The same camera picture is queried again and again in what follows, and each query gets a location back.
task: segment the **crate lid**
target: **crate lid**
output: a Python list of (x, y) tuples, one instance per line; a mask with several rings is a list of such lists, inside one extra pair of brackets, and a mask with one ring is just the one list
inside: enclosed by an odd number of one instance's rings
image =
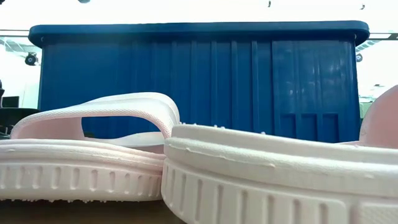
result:
[(110, 41), (118, 37), (184, 37), (187, 35), (261, 35), (275, 39), (340, 39), (355, 35), (355, 44), (369, 37), (361, 21), (321, 22), (202, 22), (166, 24), (38, 25), (29, 31), (29, 40), (38, 47), (60, 39)]

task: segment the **ridged sole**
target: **ridged sole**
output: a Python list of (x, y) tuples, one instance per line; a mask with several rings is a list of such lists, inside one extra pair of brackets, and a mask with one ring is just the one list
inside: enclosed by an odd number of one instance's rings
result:
[(165, 160), (163, 200), (188, 224), (396, 224), (398, 200), (227, 177)]
[(0, 198), (14, 200), (160, 200), (161, 176), (100, 162), (0, 161)]

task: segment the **blue plastic crate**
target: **blue plastic crate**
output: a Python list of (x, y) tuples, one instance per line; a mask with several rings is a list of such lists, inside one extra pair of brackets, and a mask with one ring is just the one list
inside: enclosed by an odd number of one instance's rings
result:
[[(359, 135), (355, 46), (368, 25), (233, 22), (35, 26), (43, 49), (39, 108), (121, 93), (169, 95), (186, 123), (325, 142)], [(134, 118), (89, 118), (115, 138), (156, 130)]]

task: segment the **table surface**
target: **table surface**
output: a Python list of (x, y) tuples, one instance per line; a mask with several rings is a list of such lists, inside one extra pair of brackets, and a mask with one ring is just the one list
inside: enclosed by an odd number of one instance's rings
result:
[(184, 224), (163, 203), (156, 202), (91, 202), (66, 201), (0, 202), (2, 224), (86, 224), (142, 223)]

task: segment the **pink slide sandal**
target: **pink slide sandal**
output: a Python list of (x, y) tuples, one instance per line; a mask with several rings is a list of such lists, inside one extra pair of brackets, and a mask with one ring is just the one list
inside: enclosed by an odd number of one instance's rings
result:
[(188, 224), (396, 224), (397, 102), (395, 86), (344, 144), (177, 125), (163, 199)]
[[(83, 135), (82, 117), (133, 116), (160, 133), (119, 139)], [(164, 139), (180, 117), (160, 93), (107, 96), (33, 114), (0, 141), (0, 198), (22, 200), (159, 200)]]

